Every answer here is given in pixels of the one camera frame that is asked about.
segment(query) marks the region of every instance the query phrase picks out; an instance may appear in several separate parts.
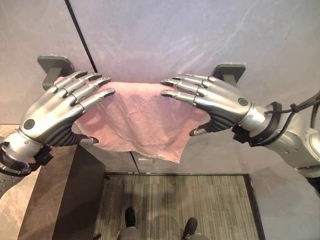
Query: cloth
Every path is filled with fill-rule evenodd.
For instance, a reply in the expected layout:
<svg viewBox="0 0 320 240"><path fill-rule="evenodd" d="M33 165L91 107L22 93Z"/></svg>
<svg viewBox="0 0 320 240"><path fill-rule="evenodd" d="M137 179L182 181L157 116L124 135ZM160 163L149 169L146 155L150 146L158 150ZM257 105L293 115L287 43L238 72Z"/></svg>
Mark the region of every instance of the cloth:
<svg viewBox="0 0 320 240"><path fill-rule="evenodd" d="M171 89L161 84L110 82L99 91L114 88L80 117L76 124L106 151L136 151L146 157L179 163L189 132L206 113L186 102L160 95Z"/></svg>

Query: gray bracket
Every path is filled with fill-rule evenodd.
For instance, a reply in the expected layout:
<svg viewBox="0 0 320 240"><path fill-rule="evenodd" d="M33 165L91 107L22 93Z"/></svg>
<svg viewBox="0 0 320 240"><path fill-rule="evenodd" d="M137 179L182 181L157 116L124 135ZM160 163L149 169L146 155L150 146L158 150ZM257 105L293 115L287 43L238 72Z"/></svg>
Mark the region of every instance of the gray bracket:
<svg viewBox="0 0 320 240"><path fill-rule="evenodd" d="M228 84L237 86L237 82L244 74L246 65L243 63L221 63L213 71L212 76L225 81Z"/></svg>
<svg viewBox="0 0 320 240"><path fill-rule="evenodd" d="M42 82L44 90L50 88L59 77L65 77L74 72L71 62L64 56L39 56L38 63L47 73Z"/></svg>

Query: gray carpet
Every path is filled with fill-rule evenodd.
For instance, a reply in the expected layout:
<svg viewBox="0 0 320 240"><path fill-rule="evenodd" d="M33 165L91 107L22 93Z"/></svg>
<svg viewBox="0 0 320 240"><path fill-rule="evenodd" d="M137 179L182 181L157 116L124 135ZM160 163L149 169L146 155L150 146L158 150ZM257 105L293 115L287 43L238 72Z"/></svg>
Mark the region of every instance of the gray carpet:
<svg viewBox="0 0 320 240"><path fill-rule="evenodd" d="M179 240L187 220L211 240L258 240L243 176L111 175L95 233L115 240L133 207L144 240Z"/></svg>

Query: silver robotic arm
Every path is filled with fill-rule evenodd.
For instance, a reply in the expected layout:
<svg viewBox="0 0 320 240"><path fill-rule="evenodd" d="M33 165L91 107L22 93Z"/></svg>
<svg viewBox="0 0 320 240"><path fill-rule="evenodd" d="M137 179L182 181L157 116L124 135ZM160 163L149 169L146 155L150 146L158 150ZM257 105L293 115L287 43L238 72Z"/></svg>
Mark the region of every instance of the silver robotic arm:
<svg viewBox="0 0 320 240"><path fill-rule="evenodd" d="M192 130L190 136L233 127L235 140L275 151L320 192L320 133L308 127L298 113L310 107L309 102L293 104L286 111L277 102L258 106L237 87L213 76L177 75L161 84L182 90L163 90L163 96L187 102L210 115L210 121ZM320 94L309 101L319 103Z"/></svg>
<svg viewBox="0 0 320 240"><path fill-rule="evenodd" d="M115 92L107 88L94 93L110 81L100 73L77 71L51 86L29 107L19 128L0 138L0 198L53 158L50 146L99 142L94 137L75 134L71 128L89 108Z"/></svg>

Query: black shoe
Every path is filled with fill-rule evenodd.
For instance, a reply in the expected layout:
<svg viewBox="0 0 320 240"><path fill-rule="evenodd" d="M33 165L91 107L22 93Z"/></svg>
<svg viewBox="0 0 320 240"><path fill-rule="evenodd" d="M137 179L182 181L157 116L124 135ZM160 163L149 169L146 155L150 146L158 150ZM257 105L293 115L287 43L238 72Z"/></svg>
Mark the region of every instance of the black shoe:
<svg viewBox="0 0 320 240"><path fill-rule="evenodd" d="M197 230L197 226L198 226L197 219L195 219L194 217L191 217L184 227L184 232L181 239L185 240L188 234L190 235L195 234Z"/></svg>
<svg viewBox="0 0 320 240"><path fill-rule="evenodd" d="M125 226L126 227L135 227L136 226L136 217L135 211L132 207L128 207L124 213Z"/></svg>

